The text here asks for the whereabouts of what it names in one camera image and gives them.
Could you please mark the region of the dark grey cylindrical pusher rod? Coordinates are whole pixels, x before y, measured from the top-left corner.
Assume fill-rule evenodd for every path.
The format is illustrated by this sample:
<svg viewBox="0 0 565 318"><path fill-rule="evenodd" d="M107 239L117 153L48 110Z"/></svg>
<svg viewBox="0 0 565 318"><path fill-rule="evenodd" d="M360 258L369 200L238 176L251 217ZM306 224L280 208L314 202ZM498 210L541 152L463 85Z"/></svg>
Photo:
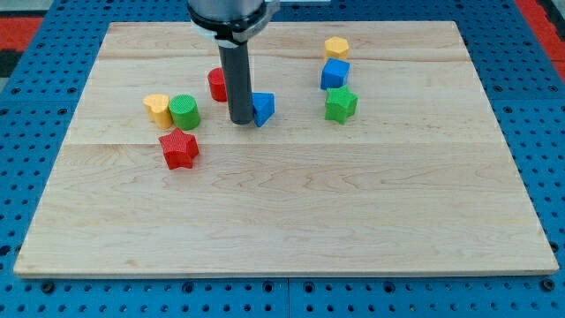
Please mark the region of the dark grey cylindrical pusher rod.
<svg viewBox="0 0 565 318"><path fill-rule="evenodd" d="M252 84L248 46L244 42L235 48L219 48L226 87L230 120L247 125L253 120Z"/></svg>

